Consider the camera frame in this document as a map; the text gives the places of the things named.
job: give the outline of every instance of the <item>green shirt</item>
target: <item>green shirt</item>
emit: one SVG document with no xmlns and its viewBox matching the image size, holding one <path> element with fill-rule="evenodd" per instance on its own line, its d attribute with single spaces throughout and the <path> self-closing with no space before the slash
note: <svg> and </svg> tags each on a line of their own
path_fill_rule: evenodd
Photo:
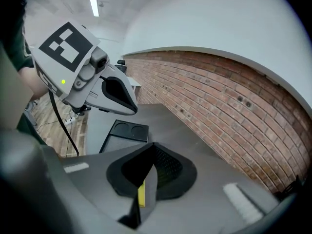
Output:
<svg viewBox="0 0 312 234">
<path fill-rule="evenodd" d="M 24 15 L 26 2 L 22 1 L 20 11 L 16 14 L 14 22 L 6 27 L 3 38 L 4 49 L 17 71 L 23 67 L 34 67 L 30 50 L 24 37 Z M 23 133 L 32 135 L 40 144 L 45 144 L 38 135 L 28 118 L 22 114 L 17 129 Z"/>
</svg>

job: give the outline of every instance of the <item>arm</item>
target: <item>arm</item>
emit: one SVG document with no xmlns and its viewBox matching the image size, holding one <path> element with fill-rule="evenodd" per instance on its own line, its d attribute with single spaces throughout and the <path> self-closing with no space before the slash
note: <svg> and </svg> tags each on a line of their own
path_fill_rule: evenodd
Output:
<svg viewBox="0 0 312 234">
<path fill-rule="evenodd" d="M 19 70 L 19 75 L 34 93 L 31 100 L 38 99 L 48 92 L 47 86 L 39 78 L 35 68 L 22 68 Z"/>
</svg>

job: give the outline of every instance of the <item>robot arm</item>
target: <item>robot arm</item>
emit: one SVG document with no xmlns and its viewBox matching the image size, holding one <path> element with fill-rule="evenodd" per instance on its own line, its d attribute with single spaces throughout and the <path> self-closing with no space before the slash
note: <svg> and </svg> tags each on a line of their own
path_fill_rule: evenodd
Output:
<svg viewBox="0 0 312 234">
<path fill-rule="evenodd" d="M 99 40 L 68 21 L 32 50 L 34 66 L 45 85 L 65 104 L 84 104 L 106 112 L 133 115 L 137 101 L 126 75 L 109 63 Z"/>
</svg>

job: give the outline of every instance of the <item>brick wall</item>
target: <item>brick wall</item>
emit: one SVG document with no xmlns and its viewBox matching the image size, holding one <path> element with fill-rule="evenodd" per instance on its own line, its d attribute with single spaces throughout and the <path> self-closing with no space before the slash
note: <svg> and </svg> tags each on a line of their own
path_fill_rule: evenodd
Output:
<svg viewBox="0 0 312 234">
<path fill-rule="evenodd" d="M 271 192 L 305 178 L 312 121 L 282 87 L 252 68 L 197 52 L 128 55 L 138 102 L 163 103 L 225 161 Z"/>
</svg>

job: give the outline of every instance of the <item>power strip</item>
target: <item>power strip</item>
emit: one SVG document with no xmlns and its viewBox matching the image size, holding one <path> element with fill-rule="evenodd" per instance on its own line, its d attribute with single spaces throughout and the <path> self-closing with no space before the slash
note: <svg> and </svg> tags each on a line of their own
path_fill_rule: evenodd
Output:
<svg viewBox="0 0 312 234">
<path fill-rule="evenodd" d="M 71 117 L 70 119 L 65 120 L 65 125 L 67 126 L 69 124 L 73 124 L 75 121 L 76 121 L 76 118 Z"/>
</svg>

